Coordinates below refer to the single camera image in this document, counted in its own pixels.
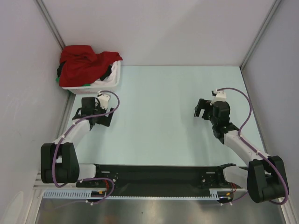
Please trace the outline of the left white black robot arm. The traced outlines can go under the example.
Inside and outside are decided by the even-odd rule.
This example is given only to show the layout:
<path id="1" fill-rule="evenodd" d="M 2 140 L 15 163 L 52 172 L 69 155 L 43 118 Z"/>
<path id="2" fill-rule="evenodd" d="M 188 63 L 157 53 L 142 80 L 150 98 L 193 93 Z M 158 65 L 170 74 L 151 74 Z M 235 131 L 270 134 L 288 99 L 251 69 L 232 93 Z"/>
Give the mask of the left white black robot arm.
<path id="1" fill-rule="evenodd" d="M 95 125 L 110 126 L 116 109 L 108 109 L 109 100 L 107 94 L 82 98 L 71 126 L 52 143 L 41 146 L 43 183 L 53 183 L 60 188 L 87 178 L 92 186 L 102 184 L 103 174 L 95 170 L 95 165 L 79 164 L 75 148 Z"/>

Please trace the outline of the red t shirt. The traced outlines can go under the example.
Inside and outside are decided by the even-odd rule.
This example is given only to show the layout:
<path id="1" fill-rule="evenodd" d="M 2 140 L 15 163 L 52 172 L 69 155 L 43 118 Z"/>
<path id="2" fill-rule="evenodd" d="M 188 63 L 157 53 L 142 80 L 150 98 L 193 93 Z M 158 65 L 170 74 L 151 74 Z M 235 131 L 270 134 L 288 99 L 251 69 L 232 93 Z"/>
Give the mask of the red t shirt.
<path id="1" fill-rule="evenodd" d="M 84 79 L 92 84 L 103 80 L 110 72 L 108 68 L 122 57 L 117 52 L 95 53 L 89 45 L 66 46 L 60 56 L 59 64 L 66 61 L 60 77 Z"/>

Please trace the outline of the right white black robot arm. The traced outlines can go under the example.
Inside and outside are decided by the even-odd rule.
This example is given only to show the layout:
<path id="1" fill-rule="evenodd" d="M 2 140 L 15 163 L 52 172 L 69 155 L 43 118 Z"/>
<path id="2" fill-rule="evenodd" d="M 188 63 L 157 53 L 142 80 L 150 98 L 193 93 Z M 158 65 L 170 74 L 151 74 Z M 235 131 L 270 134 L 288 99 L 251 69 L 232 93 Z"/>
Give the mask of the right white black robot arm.
<path id="1" fill-rule="evenodd" d="M 282 159 L 258 151 L 239 135 L 239 128 L 230 122 L 228 102 L 201 98 L 194 109 L 194 116 L 199 117 L 201 112 L 202 118 L 211 122 L 215 138 L 233 150 L 246 165 L 246 168 L 232 163 L 219 166 L 216 183 L 220 187 L 236 184 L 246 189 L 256 203 L 277 203 L 279 198 L 286 200 L 289 189 Z"/>

